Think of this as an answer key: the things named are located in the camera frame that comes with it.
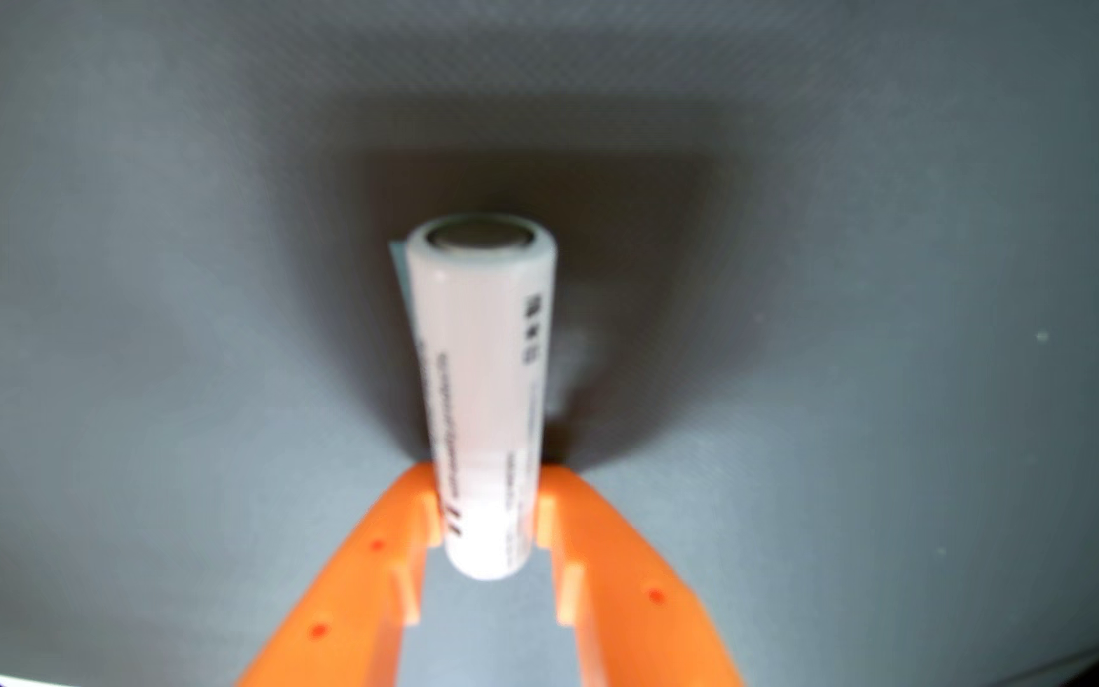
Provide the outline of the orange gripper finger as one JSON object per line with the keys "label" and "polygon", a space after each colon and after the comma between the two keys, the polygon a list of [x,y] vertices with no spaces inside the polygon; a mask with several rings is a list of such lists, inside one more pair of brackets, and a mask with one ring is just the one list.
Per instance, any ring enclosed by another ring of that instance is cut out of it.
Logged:
{"label": "orange gripper finger", "polygon": [[421,463],[374,502],[237,685],[395,686],[441,541],[434,470]]}
{"label": "orange gripper finger", "polygon": [[581,686],[742,686],[706,606],[581,476],[541,470],[536,544],[574,633]]}

